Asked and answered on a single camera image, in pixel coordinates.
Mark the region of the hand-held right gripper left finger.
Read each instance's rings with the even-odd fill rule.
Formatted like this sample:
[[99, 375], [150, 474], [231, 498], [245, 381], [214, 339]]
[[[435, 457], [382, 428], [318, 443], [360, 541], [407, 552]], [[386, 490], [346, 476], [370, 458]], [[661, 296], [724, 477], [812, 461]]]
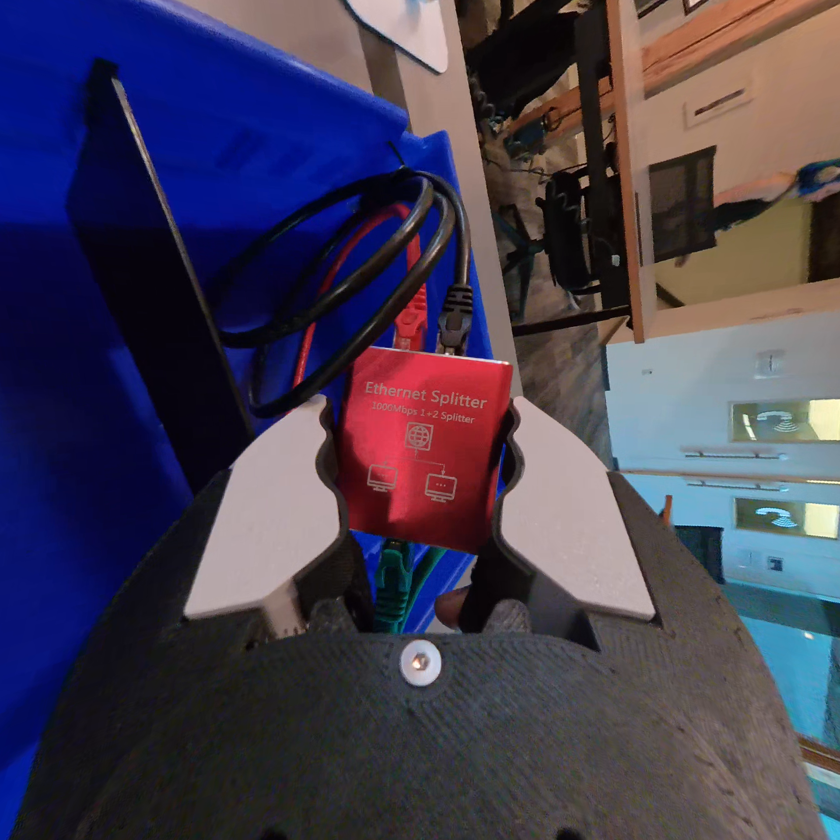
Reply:
[[340, 544], [332, 407], [316, 395], [272, 424], [233, 463], [184, 606], [188, 620], [257, 610], [274, 634], [308, 627], [296, 576]]

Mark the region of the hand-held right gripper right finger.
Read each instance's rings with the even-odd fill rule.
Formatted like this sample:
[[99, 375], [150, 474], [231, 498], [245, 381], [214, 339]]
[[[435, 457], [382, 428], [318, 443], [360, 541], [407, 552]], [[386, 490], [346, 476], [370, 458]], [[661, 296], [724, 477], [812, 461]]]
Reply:
[[493, 538], [514, 573], [503, 599], [532, 625], [575, 625], [588, 612], [648, 623], [656, 611], [608, 470], [571, 431], [523, 396], [511, 405], [512, 473]]

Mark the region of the red ethernet splitter box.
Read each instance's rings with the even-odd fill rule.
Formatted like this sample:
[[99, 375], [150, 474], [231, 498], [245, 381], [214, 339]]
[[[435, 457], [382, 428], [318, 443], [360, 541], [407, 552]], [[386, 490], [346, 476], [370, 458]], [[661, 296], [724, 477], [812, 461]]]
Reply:
[[350, 528], [477, 554], [490, 534], [511, 380], [504, 361], [364, 351], [337, 433]]

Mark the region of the blue storage bin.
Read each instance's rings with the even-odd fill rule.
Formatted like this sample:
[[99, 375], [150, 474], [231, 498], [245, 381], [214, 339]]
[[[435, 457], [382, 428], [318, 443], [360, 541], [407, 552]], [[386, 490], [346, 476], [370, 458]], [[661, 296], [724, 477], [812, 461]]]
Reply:
[[2, 838], [79, 647], [191, 496], [67, 218], [96, 58], [203, 284], [304, 192], [393, 166], [411, 132], [185, 2], [2, 2]]

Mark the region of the wooden office desk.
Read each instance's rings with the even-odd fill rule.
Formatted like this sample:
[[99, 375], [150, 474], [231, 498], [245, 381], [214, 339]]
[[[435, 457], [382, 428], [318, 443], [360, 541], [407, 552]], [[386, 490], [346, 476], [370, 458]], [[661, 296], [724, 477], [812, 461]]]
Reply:
[[644, 343], [656, 306], [654, 241], [644, 125], [643, 45], [633, 1], [605, 2], [633, 341]]

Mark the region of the person's right hand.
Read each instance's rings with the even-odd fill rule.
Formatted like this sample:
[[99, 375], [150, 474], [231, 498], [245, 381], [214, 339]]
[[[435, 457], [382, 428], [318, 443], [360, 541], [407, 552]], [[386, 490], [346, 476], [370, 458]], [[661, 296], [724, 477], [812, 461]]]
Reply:
[[434, 603], [434, 613], [437, 620], [447, 629], [459, 630], [459, 617], [463, 610], [470, 586], [461, 586], [453, 591], [439, 595]]

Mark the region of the black bin divider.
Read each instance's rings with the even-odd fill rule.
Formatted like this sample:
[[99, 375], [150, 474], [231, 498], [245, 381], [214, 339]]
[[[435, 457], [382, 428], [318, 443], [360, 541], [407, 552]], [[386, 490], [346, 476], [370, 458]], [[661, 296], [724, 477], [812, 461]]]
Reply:
[[196, 494], [254, 440], [243, 398], [128, 96], [93, 60], [66, 212]]

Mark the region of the white board stand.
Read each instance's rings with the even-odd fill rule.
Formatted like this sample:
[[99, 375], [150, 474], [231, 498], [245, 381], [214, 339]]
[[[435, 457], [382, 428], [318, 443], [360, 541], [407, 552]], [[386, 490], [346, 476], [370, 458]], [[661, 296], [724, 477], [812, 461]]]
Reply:
[[448, 69], [448, 45], [439, 1], [346, 1], [363, 26], [433, 73]]

